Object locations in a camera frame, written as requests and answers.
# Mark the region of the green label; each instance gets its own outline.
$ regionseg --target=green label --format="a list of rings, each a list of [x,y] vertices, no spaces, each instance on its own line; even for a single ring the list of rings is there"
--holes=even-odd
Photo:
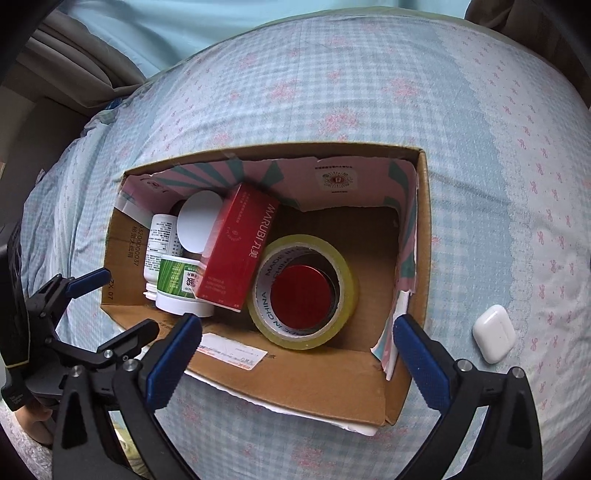
[[[190,265],[173,260],[160,262],[160,271],[158,272],[158,290],[182,297],[185,299],[194,299],[193,290],[197,285],[197,278],[203,270],[197,265]]]

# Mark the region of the green and white jar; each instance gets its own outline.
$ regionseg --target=green and white jar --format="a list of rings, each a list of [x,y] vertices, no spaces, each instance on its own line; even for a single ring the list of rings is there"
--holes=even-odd
[[[198,260],[163,255],[158,272],[156,306],[176,315],[193,313],[198,317],[212,316],[213,305],[197,300],[193,293],[204,270]]]

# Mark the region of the brown curtain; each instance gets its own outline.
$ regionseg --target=brown curtain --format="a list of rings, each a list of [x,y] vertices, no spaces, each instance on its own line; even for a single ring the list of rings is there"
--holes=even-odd
[[[550,19],[531,0],[472,0],[465,18],[496,30],[544,57],[568,78],[585,104],[591,105],[589,75]]]
[[[130,95],[145,77],[133,62],[78,20],[53,11],[20,52],[7,85],[84,113]]]

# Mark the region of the black device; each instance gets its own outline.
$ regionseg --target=black device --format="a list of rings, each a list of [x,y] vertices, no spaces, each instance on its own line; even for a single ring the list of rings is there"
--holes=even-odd
[[[33,397],[58,409],[53,444],[55,480],[131,480],[134,473],[108,411],[120,410],[155,480],[196,480],[156,420],[168,404],[202,337],[201,321],[185,314],[166,336],[146,319],[96,352],[68,345],[56,327],[73,298],[111,280],[99,269],[84,277],[57,275],[25,301],[20,280],[20,228],[0,230],[0,352],[7,364],[2,396],[12,410]],[[540,480],[542,450],[525,372],[478,371],[454,360],[410,315],[394,322],[394,342],[427,405],[441,417],[397,480],[440,480],[451,465],[478,407],[488,412],[468,462],[456,480]],[[148,353],[137,356],[154,341]]]

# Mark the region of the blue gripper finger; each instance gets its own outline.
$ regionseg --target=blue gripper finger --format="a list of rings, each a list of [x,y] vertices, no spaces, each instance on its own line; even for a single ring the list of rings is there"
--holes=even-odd
[[[405,314],[394,321],[394,343],[427,406],[445,413],[452,402],[450,378],[432,354],[431,344],[437,342],[431,340],[410,315]],[[447,351],[443,351],[449,357],[449,360],[445,357],[444,360],[453,362]]]
[[[145,354],[138,383],[150,411],[168,405],[202,333],[201,319],[185,313],[166,338],[156,341]]]
[[[111,272],[106,268],[99,268],[94,272],[87,273],[82,277],[75,278],[66,288],[66,296],[71,299],[77,299],[86,295],[111,281]]]

